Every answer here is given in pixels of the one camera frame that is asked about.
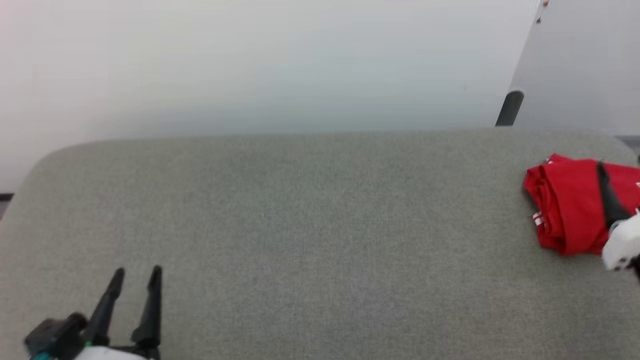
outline white plastic casing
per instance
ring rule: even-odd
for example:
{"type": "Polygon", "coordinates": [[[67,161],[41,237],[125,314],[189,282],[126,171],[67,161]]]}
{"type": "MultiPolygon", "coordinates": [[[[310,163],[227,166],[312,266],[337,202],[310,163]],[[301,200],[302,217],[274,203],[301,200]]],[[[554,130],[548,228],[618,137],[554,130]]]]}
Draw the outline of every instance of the white plastic casing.
{"type": "Polygon", "coordinates": [[[640,255],[640,215],[616,222],[602,249],[607,270],[624,269],[632,258],[640,255]]]}
{"type": "Polygon", "coordinates": [[[74,360],[146,360],[144,357],[108,347],[86,347],[74,360]]]}

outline gray upholstered bench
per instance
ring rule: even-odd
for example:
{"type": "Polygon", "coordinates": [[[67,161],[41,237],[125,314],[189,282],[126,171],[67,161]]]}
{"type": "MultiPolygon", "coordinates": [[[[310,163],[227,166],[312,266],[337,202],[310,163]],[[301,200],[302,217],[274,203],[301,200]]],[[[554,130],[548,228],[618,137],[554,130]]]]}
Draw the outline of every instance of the gray upholstered bench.
{"type": "Polygon", "coordinates": [[[522,190],[592,132],[104,142],[42,160],[0,222],[0,354],[90,314],[118,266],[127,343],[164,267],[163,359],[632,359],[640,287],[538,247],[522,190]]]}

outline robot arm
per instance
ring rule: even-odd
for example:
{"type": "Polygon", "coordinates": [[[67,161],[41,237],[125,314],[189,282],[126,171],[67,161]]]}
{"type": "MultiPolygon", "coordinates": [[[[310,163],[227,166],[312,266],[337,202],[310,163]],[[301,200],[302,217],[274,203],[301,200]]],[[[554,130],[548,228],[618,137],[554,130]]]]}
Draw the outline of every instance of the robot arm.
{"type": "Polygon", "coordinates": [[[147,286],[148,297],[140,326],[131,334],[132,346],[109,347],[109,325],[124,281],[116,270],[107,290],[87,322],[80,313],[66,320],[46,319],[25,338],[31,360],[160,360],[162,268],[155,266],[147,286]]]}
{"type": "Polygon", "coordinates": [[[609,239],[602,249],[607,270],[634,269],[640,279],[640,213],[630,214],[609,184],[609,175],[598,163],[598,183],[609,239]]]}

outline red cloth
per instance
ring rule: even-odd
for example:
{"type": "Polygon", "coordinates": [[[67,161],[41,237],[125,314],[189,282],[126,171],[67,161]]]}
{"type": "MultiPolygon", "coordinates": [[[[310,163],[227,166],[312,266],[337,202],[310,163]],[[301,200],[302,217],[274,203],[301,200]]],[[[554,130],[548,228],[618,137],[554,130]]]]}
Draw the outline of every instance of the red cloth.
{"type": "MultiPolygon", "coordinates": [[[[560,255],[602,254],[609,239],[595,160],[572,160],[553,154],[530,168],[524,188],[538,205],[534,215],[542,247],[560,255]]],[[[640,168],[605,164],[610,184],[631,214],[640,206],[640,168]]]]}

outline white wall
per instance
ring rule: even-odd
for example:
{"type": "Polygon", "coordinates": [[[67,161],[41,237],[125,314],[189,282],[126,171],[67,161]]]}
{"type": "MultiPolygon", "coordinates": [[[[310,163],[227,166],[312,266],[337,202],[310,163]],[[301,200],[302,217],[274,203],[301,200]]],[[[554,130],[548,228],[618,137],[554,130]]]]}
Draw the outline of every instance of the white wall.
{"type": "Polygon", "coordinates": [[[588,127],[640,136],[640,2],[551,0],[512,89],[516,127],[588,127]]]}
{"type": "Polygon", "coordinates": [[[0,192],[108,138],[492,126],[540,0],[0,0],[0,192]]]}

